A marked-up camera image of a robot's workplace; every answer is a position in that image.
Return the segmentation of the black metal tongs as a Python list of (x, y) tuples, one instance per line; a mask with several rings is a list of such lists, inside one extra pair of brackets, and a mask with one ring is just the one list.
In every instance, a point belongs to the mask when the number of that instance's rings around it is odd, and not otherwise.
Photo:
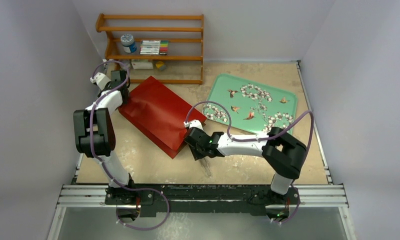
[(211, 170), (210, 170), (209, 159), (204, 157), (204, 158), (199, 159), (198, 161), (200, 162), (200, 165), (202, 166), (205, 175), (208, 178), (211, 178), (212, 177), (212, 173), (211, 173)]

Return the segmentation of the red paper bag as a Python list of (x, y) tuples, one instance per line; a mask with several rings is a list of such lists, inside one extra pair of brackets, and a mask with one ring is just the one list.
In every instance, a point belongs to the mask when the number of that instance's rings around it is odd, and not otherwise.
[(129, 93), (120, 114), (172, 159), (184, 147), (188, 102), (150, 76)]

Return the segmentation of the green floral tray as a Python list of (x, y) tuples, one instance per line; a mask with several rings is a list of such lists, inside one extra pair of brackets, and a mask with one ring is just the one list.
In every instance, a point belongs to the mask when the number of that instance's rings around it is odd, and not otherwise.
[(297, 103), (294, 93), (222, 73), (216, 77), (202, 112), (209, 120), (259, 134), (290, 125)]

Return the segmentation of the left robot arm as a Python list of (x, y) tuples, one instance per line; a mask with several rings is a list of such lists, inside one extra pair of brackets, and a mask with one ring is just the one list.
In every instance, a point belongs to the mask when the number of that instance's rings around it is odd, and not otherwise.
[(116, 136), (111, 120), (111, 114), (129, 99), (129, 76), (124, 70), (113, 70), (111, 77), (98, 72), (90, 81), (100, 88), (100, 93), (90, 106), (73, 113), (76, 149), (102, 168), (108, 181), (107, 197), (129, 205), (135, 202), (137, 191), (115, 152)]

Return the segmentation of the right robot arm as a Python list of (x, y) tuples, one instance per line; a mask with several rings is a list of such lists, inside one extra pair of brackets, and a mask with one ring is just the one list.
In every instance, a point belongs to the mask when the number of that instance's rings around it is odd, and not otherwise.
[(207, 135), (202, 128), (191, 127), (184, 141), (190, 147), (195, 160), (205, 157), (246, 155), (261, 157), (273, 168), (269, 199), (279, 204), (288, 197), (291, 184), (300, 176), (308, 154), (308, 147), (280, 127), (267, 134), (233, 135), (214, 132)]

